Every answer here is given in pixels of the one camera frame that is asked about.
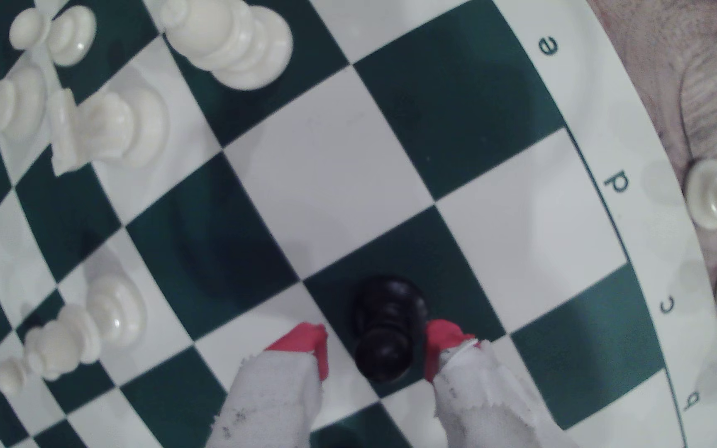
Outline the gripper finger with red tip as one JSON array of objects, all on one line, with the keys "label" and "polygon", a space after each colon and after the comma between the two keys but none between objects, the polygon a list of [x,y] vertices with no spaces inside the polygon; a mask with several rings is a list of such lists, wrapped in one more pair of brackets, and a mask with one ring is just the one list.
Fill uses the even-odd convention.
[{"label": "gripper finger with red tip", "polygon": [[206,447],[309,447],[329,375],[324,324],[301,322],[245,359]]},{"label": "gripper finger with red tip", "polygon": [[424,377],[449,447],[578,447],[490,341],[442,319],[429,321],[424,336]]}]

